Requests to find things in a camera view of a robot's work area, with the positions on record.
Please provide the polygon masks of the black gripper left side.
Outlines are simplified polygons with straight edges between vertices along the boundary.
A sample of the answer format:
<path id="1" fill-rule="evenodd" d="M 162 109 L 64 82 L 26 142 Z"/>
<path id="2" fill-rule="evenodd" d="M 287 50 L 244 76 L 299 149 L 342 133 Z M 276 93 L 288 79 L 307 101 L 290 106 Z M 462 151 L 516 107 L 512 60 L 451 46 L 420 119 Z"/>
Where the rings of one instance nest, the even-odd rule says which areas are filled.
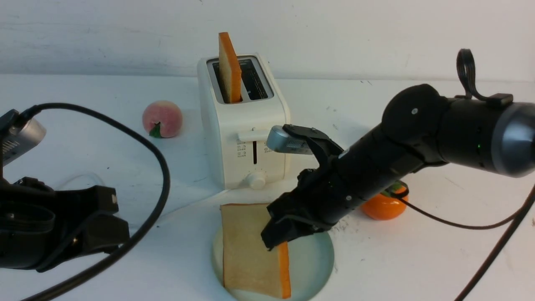
<path id="1" fill-rule="evenodd" d="M 110 254 L 130 238 L 116 216 L 115 189 L 54 190 L 24 177 L 12 185 L 12 267 L 46 272 L 63 262 Z"/>

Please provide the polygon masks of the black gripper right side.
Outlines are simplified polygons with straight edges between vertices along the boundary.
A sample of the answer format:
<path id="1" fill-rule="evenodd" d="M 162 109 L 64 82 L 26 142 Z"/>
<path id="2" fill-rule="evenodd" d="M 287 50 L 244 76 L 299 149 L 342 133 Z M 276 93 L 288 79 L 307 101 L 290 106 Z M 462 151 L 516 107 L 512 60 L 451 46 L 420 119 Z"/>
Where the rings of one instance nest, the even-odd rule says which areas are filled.
<path id="1" fill-rule="evenodd" d="M 368 169 L 306 169 L 292 191 L 267 207 L 270 220 L 260 236 L 268 250 L 331 229 L 368 200 Z"/>

